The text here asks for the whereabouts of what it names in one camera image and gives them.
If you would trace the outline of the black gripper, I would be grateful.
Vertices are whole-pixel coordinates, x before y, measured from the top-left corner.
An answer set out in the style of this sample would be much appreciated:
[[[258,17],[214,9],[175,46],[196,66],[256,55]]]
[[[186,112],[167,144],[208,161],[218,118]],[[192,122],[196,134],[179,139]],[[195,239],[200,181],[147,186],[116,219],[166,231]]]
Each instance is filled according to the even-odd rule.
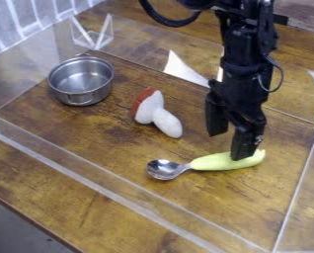
[[[223,80],[208,81],[210,93],[206,97],[206,127],[211,136],[235,125],[231,145],[234,161],[251,157],[262,143],[266,117],[262,103],[267,100],[272,66],[264,60],[248,65],[220,59]]]

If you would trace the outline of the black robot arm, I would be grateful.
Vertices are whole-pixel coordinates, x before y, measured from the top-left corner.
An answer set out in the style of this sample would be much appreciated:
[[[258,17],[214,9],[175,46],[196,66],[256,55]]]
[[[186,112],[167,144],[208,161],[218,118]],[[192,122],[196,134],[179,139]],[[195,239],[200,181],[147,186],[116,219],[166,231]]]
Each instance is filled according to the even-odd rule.
[[[210,80],[206,97],[206,127],[218,135],[235,127],[231,159],[254,155],[262,142],[266,117],[262,103],[274,91],[270,57],[278,35],[272,21],[272,0],[218,0],[214,4],[220,21],[223,56],[220,80]]]

